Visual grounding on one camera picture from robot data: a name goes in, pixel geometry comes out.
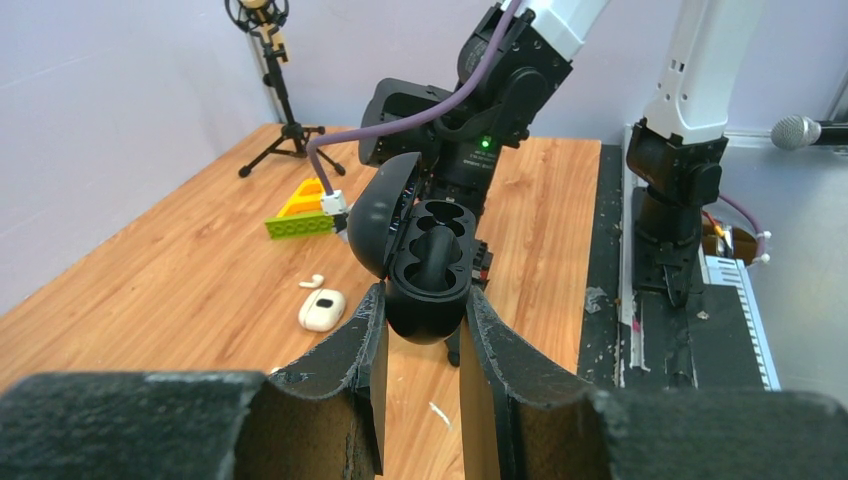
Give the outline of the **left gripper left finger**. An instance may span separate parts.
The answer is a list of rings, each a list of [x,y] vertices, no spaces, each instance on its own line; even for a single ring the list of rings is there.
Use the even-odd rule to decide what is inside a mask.
[[[384,469],[385,288],[290,364],[48,372],[1,397],[5,479],[372,479]]]

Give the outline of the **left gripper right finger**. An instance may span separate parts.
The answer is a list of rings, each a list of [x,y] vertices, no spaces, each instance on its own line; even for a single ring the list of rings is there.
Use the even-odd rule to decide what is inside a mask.
[[[603,389],[472,288],[461,324],[469,479],[843,479],[847,412],[805,392]]]

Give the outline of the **black earbud charging case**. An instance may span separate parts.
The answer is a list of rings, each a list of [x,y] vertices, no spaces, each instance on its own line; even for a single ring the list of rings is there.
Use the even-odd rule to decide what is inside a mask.
[[[390,158],[351,207],[351,250],[385,287],[385,318],[402,338],[438,343],[458,328],[472,286],[476,218],[445,200],[421,200],[422,156]]]

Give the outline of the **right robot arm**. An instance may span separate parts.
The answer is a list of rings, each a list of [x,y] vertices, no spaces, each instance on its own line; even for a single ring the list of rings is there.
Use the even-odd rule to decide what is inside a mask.
[[[481,213],[502,149],[527,139],[604,9],[602,1],[491,7],[458,55],[457,84],[469,95],[458,102],[435,86],[381,80],[363,125],[405,126],[361,141],[361,163],[377,167],[418,152],[426,195]],[[632,129],[626,163],[647,185],[635,230],[648,259],[633,280],[638,289],[663,292],[675,308],[693,290],[700,215],[719,195],[732,91],[763,9],[760,1],[684,2],[656,91]],[[446,110],[436,119],[410,123],[440,104]]]

